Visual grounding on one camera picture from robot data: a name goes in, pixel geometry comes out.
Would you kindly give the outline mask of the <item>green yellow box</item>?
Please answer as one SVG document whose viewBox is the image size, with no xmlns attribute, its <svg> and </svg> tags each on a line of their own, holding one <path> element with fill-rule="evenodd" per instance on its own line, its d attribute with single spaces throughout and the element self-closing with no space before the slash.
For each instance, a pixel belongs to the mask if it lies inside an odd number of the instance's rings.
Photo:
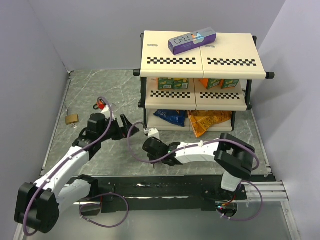
<svg viewBox="0 0 320 240">
<path fill-rule="evenodd" d="M 174 79 L 159 77 L 157 78 L 157 89 L 158 90 L 170 90 L 173 89 Z"/>
<path fill-rule="evenodd" d="M 173 89 L 174 90 L 185 90 L 189 88 L 188 78 L 174 78 L 173 79 Z"/>
</svg>

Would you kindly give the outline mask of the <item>purple toothpaste box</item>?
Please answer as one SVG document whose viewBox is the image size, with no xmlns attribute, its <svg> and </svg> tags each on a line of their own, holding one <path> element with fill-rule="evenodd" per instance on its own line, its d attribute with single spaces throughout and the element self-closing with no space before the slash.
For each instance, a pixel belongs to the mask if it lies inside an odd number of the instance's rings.
<svg viewBox="0 0 320 240">
<path fill-rule="evenodd" d="M 176 56 L 211 44 L 215 42 L 216 38 L 217 33 L 211 27 L 207 27 L 169 39 L 168 48 Z"/>
</svg>

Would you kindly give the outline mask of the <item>beige three-tier shelf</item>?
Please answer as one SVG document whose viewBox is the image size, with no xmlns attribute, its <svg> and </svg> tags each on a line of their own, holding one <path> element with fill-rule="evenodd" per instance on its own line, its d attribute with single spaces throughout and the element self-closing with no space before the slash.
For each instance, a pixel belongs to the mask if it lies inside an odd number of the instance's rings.
<svg viewBox="0 0 320 240">
<path fill-rule="evenodd" d="M 141 38 L 141 64 L 133 74 L 140 77 L 143 122 L 162 131 L 178 126 L 155 117 L 156 110 L 231 111 L 249 110 L 253 80 L 273 79 L 264 70 L 256 42 L 250 33 L 218 33 L 215 42 L 173 55 L 168 40 L 181 36 L 174 31 L 144 31 Z M 158 90 L 156 78 L 188 78 L 188 89 Z M 236 87 L 206 89 L 199 79 L 239 80 Z"/>
</svg>

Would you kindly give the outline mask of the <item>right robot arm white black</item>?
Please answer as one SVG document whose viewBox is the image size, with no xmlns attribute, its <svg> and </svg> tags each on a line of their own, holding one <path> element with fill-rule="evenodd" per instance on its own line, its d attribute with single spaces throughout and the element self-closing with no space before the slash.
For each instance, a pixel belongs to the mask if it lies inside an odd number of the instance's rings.
<svg viewBox="0 0 320 240">
<path fill-rule="evenodd" d="M 156 137 L 148 138 L 142 149 L 149 161 L 159 160 L 168 166 L 190 163 L 217 163 L 224 169 L 218 193 L 223 199 L 235 195 L 242 180 L 248 180 L 257 159 L 253 146 L 228 134 L 198 143 L 173 142 L 169 145 Z"/>
</svg>

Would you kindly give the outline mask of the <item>green box right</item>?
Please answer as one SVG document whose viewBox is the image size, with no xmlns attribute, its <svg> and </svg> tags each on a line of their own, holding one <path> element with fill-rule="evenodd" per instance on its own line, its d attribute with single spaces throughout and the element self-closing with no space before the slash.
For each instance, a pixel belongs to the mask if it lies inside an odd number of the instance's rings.
<svg viewBox="0 0 320 240">
<path fill-rule="evenodd" d="M 239 79 L 222 79 L 220 81 L 220 87 L 221 89 L 235 88 L 239 82 Z"/>
</svg>

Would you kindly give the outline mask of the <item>blue snack bag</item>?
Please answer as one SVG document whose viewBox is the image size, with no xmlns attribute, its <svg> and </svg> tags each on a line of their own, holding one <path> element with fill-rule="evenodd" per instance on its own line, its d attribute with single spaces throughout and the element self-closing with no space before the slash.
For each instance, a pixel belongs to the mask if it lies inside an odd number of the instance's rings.
<svg viewBox="0 0 320 240">
<path fill-rule="evenodd" d="M 185 126 L 186 111 L 185 110 L 168 110 L 158 109 L 153 113 L 154 116 L 179 127 Z"/>
</svg>

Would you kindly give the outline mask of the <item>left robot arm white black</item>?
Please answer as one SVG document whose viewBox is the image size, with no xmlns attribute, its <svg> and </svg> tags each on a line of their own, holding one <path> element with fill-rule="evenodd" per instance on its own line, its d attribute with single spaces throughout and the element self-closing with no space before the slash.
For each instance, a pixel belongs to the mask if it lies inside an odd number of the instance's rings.
<svg viewBox="0 0 320 240">
<path fill-rule="evenodd" d="M 33 235 L 29 229 L 33 229 L 35 233 L 48 233 L 54 227 L 62 212 L 65 195 L 71 194 L 87 201 L 98 197 L 97 182 L 91 177 L 80 177 L 65 191 L 63 187 L 95 156 L 101 149 L 102 142 L 122 140 L 139 132 L 124 114 L 120 118 L 123 126 L 119 126 L 112 114 L 91 114 L 87 126 L 81 130 L 67 154 L 37 181 L 22 184 L 17 194 L 14 220 L 22 224 L 26 236 Z"/>
</svg>

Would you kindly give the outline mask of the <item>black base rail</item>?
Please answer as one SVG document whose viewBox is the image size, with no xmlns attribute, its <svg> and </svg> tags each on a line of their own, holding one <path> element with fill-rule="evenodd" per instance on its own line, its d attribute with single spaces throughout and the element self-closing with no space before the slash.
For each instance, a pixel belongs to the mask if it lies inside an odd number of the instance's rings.
<svg viewBox="0 0 320 240">
<path fill-rule="evenodd" d="M 220 175 L 95 176 L 95 189 L 85 200 L 101 204 L 103 213 L 117 211 L 215 211 L 218 202 L 247 199 L 244 185 L 235 192 L 221 188 Z"/>
</svg>

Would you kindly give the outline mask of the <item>orange snack bag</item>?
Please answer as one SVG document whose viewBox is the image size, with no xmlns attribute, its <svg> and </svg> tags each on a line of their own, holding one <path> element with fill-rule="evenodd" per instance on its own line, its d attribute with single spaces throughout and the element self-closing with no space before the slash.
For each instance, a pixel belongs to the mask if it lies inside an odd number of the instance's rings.
<svg viewBox="0 0 320 240">
<path fill-rule="evenodd" d="M 196 138 L 217 124 L 231 120 L 232 112 L 223 110 L 188 110 L 188 119 Z"/>
</svg>

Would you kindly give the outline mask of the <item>brass padlock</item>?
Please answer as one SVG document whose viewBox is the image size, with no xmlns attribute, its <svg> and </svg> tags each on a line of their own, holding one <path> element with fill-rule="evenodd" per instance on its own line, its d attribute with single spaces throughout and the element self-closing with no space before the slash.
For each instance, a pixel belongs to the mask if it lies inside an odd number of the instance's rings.
<svg viewBox="0 0 320 240">
<path fill-rule="evenodd" d="M 79 122 L 79 116 L 78 114 L 69 114 L 69 109 L 67 106 L 64 106 L 64 111 L 65 111 L 65 124 L 66 125 L 71 125 L 72 123 L 76 124 Z"/>
</svg>

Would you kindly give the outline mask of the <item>orange green box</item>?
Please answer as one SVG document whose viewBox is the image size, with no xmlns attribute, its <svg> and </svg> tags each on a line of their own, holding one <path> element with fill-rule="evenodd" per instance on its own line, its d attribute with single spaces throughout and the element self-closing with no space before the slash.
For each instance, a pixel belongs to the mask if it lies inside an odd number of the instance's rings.
<svg viewBox="0 0 320 240">
<path fill-rule="evenodd" d="M 216 78 L 201 78 L 199 82 L 207 89 L 212 89 L 220 85 L 221 79 Z"/>
</svg>

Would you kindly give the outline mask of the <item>small orange black padlock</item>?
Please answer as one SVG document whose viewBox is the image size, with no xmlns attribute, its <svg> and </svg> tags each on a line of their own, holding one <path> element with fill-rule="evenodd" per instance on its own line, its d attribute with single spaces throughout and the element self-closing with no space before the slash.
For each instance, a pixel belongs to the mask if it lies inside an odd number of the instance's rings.
<svg viewBox="0 0 320 240">
<path fill-rule="evenodd" d="M 106 106 L 106 103 L 102 100 L 102 99 L 99 99 L 96 104 L 93 106 L 93 109 L 94 110 L 103 110 Z"/>
</svg>

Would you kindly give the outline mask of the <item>green yellow box left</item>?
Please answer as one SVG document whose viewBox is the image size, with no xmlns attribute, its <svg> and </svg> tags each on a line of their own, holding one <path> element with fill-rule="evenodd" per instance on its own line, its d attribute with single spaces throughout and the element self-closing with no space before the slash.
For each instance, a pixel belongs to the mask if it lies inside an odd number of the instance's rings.
<svg viewBox="0 0 320 240">
<path fill-rule="evenodd" d="M 157 89 L 158 90 L 170 90 L 173 89 L 174 79 L 159 77 L 157 78 Z"/>
</svg>

